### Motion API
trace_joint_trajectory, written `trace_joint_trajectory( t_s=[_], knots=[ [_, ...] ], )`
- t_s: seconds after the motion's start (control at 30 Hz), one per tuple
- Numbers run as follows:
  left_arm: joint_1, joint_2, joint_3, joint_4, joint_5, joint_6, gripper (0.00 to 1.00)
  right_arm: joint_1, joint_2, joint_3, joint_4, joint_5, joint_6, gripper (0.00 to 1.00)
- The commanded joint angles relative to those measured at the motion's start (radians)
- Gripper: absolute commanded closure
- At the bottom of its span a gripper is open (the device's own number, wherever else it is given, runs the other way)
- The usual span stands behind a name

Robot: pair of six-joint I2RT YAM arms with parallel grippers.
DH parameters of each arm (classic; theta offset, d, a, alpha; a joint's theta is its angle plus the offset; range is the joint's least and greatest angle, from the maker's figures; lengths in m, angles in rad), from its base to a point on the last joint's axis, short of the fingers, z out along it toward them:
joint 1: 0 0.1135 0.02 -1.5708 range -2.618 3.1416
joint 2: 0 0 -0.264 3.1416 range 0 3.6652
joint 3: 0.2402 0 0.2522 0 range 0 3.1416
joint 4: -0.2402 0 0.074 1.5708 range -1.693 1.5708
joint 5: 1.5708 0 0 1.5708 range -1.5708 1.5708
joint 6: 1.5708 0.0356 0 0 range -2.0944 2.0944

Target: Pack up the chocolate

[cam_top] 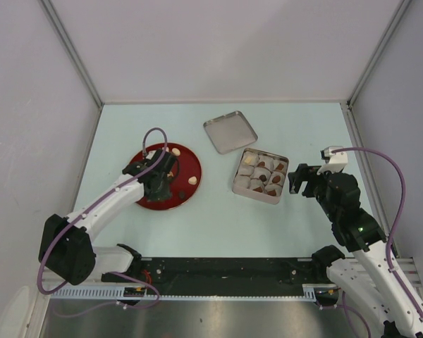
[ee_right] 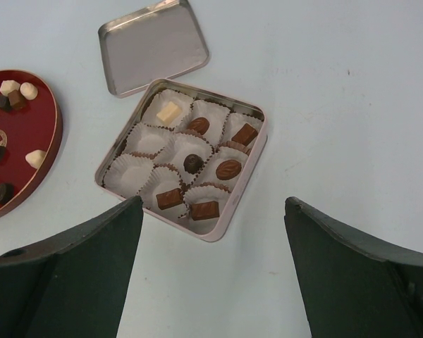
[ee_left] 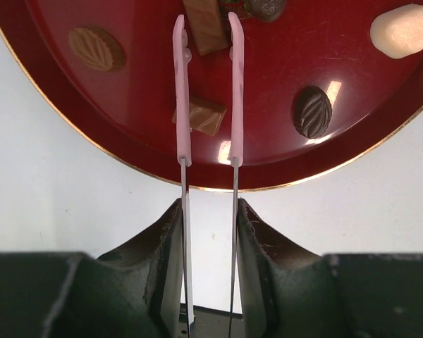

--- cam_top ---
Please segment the almond chocolate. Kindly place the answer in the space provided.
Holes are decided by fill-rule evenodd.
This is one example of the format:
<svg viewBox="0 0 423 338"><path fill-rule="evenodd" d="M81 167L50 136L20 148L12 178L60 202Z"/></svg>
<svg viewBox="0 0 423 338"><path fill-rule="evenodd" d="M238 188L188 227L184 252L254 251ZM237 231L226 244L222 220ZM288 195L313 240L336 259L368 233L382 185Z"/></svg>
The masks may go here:
<svg viewBox="0 0 423 338"><path fill-rule="evenodd" d="M275 176L275 177L273 177L273 179L272 179L272 182L273 182L274 184L278 184L280 181L281 181L281 177L280 177L280 176Z"/></svg>

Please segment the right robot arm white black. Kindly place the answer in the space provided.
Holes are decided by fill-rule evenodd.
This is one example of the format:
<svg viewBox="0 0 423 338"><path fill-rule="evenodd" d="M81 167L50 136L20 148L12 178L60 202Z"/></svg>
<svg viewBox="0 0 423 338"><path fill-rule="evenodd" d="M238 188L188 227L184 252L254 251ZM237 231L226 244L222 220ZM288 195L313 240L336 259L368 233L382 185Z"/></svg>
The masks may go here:
<svg viewBox="0 0 423 338"><path fill-rule="evenodd" d="M387 238L378 222L360 206L356 178L319 172L301 163L288 173L289 190L317 200L337 242L363 267L360 275L334 245L312 254L312 277L337 284L383 330L385 337L423 337L423 301L396 261L386 257Z"/></svg>

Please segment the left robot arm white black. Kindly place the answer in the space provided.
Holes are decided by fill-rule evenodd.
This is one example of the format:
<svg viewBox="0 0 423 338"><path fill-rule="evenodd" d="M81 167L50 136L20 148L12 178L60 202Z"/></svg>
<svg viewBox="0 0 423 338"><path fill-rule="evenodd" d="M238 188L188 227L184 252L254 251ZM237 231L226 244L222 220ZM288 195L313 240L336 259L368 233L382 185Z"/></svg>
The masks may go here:
<svg viewBox="0 0 423 338"><path fill-rule="evenodd" d="M117 272L132 282L142 272L136 251L126 245L93 246L99 233L126 207L141 199L166 201L179 172L177 157L163 149L150 151L141 161L127 165L117 180L89 205L67 216L50 216L39 249L43 268L65 283L78 285L91 274Z"/></svg>

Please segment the pink square tin box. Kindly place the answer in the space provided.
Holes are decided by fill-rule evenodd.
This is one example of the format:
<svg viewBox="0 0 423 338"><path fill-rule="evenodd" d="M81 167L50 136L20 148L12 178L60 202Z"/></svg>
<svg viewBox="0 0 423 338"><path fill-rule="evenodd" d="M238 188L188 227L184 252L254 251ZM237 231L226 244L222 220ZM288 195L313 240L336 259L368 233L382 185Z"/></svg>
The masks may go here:
<svg viewBox="0 0 423 338"><path fill-rule="evenodd" d="M245 148L233 177L232 191L255 201L277 205L286 184L288 166L285 156Z"/></svg>

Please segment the red round plate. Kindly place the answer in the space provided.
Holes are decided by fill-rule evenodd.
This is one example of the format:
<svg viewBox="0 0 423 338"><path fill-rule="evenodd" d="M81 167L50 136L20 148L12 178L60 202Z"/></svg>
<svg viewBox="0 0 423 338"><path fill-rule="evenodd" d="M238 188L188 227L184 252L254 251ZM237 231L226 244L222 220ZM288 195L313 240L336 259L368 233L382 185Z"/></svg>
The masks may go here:
<svg viewBox="0 0 423 338"><path fill-rule="evenodd" d="M171 183L172 197L167 201L148 202L144 196L137 204L143 208L153 211L165 211L176 208L188 201L197 191L202 179L202 166L196 154L186 146L169 142L165 145L166 151L173 154L173 149L178 149L180 155L177 156L180 163L180 170L177 178ZM188 179L195 176L197 184L190 184ZM179 192L185 192L184 197L179 196Z"/></svg>

